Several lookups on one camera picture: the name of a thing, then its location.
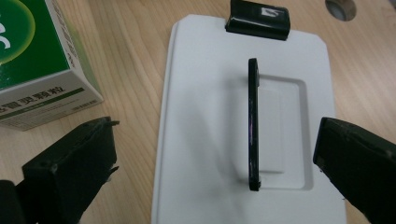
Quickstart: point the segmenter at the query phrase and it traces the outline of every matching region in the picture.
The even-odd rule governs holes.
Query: wooden table
[[[85,47],[105,101],[26,132],[0,129],[0,179],[22,180],[21,166],[80,123],[102,116],[115,127],[120,169],[81,220],[150,223],[166,53],[172,25],[188,14],[228,18],[229,0],[59,0]],[[291,28],[319,35],[332,67],[337,118],[396,143],[396,13],[388,0],[355,0],[352,21],[324,1],[261,0],[287,7]],[[346,203],[347,223],[368,223]]]

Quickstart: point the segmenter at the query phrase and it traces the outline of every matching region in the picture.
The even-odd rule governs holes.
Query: green box
[[[27,130],[103,101],[73,36],[55,0],[0,0],[1,127]]]

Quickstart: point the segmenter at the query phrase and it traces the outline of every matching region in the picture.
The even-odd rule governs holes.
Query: hole in table
[[[336,19],[351,21],[356,17],[357,9],[353,0],[325,0],[326,8]]]

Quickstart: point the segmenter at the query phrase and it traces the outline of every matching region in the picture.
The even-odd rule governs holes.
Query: medicine box
[[[0,126],[27,130],[103,101],[55,0],[0,1]]]

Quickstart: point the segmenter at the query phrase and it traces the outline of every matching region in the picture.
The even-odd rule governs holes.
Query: white plastic tray
[[[153,224],[343,224],[343,197],[314,166],[318,126],[334,117],[326,45],[226,33],[190,15],[173,27]],[[260,71],[259,192],[248,188],[248,59]]]

